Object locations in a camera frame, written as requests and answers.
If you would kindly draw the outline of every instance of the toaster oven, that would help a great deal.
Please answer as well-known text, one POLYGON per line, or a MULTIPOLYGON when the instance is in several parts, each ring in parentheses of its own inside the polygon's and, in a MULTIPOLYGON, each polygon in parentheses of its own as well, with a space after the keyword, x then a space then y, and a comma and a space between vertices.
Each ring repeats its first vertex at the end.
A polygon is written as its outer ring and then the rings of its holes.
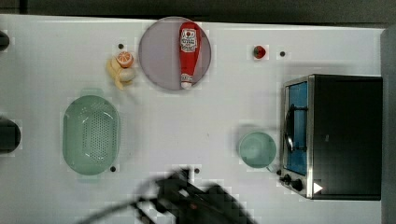
POLYGON ((380 200, 382 77, 284 85, 281 184, 308 199, 380 200))

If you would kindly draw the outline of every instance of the ketchup bottle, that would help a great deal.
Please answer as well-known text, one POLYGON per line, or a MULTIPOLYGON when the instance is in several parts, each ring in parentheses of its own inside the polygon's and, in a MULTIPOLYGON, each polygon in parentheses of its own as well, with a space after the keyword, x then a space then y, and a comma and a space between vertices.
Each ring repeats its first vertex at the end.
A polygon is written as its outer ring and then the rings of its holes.
POLYGON ((192 76, 201 48, 200 27, 192 21, 184 22, 180 26, 179 39, 181 87, 187 90, 192 86, 192 76))

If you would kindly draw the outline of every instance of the oven window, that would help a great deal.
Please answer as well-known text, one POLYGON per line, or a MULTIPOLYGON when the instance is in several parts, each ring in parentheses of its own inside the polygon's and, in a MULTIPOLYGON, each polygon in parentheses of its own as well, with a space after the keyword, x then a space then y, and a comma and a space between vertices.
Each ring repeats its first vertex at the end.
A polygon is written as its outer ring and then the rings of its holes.
POLYGON ((308 85, 307 82, 289 86, 289 108, 294 106, 291 128, 293 129, 290 137, 291 147, 284 147, 287 155, 286 169, 306 175, 306 115, 308 107, 308 85))

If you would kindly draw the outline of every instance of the oven knob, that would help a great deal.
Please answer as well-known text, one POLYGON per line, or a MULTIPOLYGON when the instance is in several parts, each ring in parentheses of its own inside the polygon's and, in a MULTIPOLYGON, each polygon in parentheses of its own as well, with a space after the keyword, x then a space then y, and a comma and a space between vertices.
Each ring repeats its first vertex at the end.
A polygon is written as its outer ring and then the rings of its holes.
POLYGON ((279 180, 284 182, 285 185, 289 185, 290 181, 291 181, 291 177, 290 177, 290 175, 285 175, 283 177, 280 177, 279 180))
POLYGON ((291 186, 296 189, 297 191, 301 191, 303 189, 303 182, 301 179, 296 179, 290 182, 291 186))

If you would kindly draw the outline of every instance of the white tabletop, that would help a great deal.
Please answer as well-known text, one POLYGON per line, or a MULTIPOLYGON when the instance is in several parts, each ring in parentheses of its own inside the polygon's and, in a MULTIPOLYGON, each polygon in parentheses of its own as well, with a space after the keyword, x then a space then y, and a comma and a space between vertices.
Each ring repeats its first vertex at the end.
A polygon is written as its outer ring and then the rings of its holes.
MULTIPOLYGON (((0 30, 11 38, 0 52, 0 115, 22 130, 21 145, 0 157, 0 223, 75 223, 134 197, 148 177, 183 165, 201 169, 194 184, 220 183, 259 223, 381 222, 380 202, 306 200, 280 186, 275 174, 248 168, 236 145, 260 129, 279 147, 286 81, 313 73, 380 76, 382 30, 202 22, 212 63, 193 90, 161 90, 138 63, 134 85, 117 90, 106 60, 119 43, 137 52, 152 23, 0 15, 0 30), (265 46, 268 57, 253 60, 254 45, 265 46), (84 88, 102 89, 120 112, 116 173, 82 176, 64 162, 64 111, 84 88)), ((103 223, 139 222, 128 210, 103 223)))

